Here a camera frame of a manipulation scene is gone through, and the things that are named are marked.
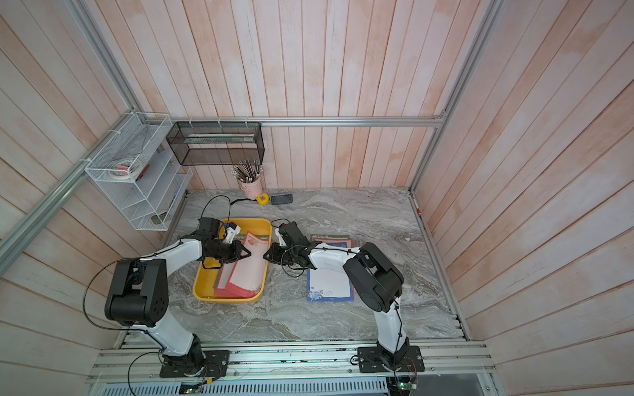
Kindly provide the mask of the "red bordered stationery paper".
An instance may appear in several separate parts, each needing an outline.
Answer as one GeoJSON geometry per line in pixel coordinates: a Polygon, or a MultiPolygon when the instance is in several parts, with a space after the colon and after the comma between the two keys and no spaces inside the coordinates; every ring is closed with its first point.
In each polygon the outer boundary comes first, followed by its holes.
{"type": "Polygon", "coordinates": [[[240,264],[246,265],[247,269],[256,270],[258,277],[262,277],[262,283],[266,268],[266,260],[264,254],[268,250],[268,241],[257,239],[254,234],[248,232],[251,236],[247,237],[243,244],[244,247],[252,252],[252,256],[239,261],[240,264]]]}
{"type": "Polygon", "coordinates": [[[313,237],[313,240],[320,244],[327,244],[337,248],[351,248],[353,247],[352,239],[331,239],[331,238],[320,238],[318,236],[313,237]]]}
{"type": "Polygon", "coordinates": [[[262,277],[258,277],[256,270],[247,269],[239,262],[223,267],[216,282],[216,296],[223,298],[252,298],[261,288],[262,277]]]}

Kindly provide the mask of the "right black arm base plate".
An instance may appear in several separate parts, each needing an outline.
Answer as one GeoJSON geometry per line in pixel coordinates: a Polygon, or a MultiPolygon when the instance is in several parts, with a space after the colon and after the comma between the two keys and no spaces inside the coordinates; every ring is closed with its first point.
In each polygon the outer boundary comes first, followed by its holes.
{"type": "Polygon", "coordinates": [[[419,373],[425,371],[418,346],[404,345],[395,355],[382,346],[362,346],[357,349],[361,373],[419,373]]]}

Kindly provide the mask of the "blue bordered stationery paper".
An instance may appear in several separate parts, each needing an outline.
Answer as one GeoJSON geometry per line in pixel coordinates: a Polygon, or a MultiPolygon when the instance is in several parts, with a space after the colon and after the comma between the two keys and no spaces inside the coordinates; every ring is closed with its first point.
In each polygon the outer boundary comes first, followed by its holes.
{"type": "Polygon", "coordinates": [[[356,254],[357,249],[318,244],[308,256],[308,302],[350,302],[354,290],[343,265],[356,254]]]}

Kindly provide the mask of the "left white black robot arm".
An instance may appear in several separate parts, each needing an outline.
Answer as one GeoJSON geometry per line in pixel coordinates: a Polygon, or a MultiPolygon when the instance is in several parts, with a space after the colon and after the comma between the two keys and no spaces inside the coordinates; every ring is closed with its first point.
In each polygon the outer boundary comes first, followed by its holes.
{"type": "Polygon", "coordinates": [[[168,277],[190,262],[214,259],[222,266],[251,256],[237,239],[240,227],[201,217],[197,229],[178,242],[143,257],[115,262],[107,295],[107,319],[150,337],[163,359],[164,376],[198,376],[206,356],[198,336],[169,312],[168,277]]]}

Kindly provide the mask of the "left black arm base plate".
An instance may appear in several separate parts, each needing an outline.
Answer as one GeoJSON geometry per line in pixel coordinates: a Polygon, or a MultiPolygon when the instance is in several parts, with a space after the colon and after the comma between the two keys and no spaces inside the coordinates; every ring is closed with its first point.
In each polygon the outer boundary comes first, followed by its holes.
{"type": "Polygon", "coordinates": [[[185,356],[163,356],[160,378],[222,377],[226,375],[229,350],[201,350],[185,356]]]}

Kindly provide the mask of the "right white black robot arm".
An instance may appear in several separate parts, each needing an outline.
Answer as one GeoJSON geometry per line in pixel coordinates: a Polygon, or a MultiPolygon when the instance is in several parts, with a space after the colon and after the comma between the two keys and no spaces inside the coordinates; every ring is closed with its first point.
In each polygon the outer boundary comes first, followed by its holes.
{"type": "Polygon", "coordinates": [[[277,238],[264,254],[265,260],[283,267],[341,272],[348,277],[362,302],[374,312],[378,330],[377,344],[368,349],[369,357],[363,360],[380,362],[395,371],[406,358],[409,338],[401,316],[405,279],[392,261],[373,243],[343,248],[310,242],[295,222],[277,227],[277,238]]]}

